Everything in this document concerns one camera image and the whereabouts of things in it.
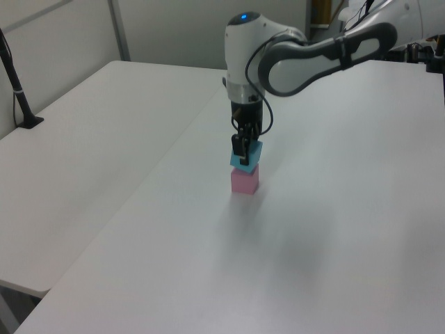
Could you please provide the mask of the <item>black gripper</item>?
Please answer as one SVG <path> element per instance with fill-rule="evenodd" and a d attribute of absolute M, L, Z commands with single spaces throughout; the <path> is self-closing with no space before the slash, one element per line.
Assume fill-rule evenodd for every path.
<path fill-rule="evenodd" d="M 232 119 L 238 132 L 232 136 L 232 150 L 234 156 L 238 158 L 240 165 L 249 165 L 248 150 L 250 139 L 258 141 L 262 133 L 263 125 L 263 102 L 250 104 L 239 104 L 230 102 L 232 110 Z M 251 124 L 250 139 L 246 136 L 244 129 L 246 125 Z"/>

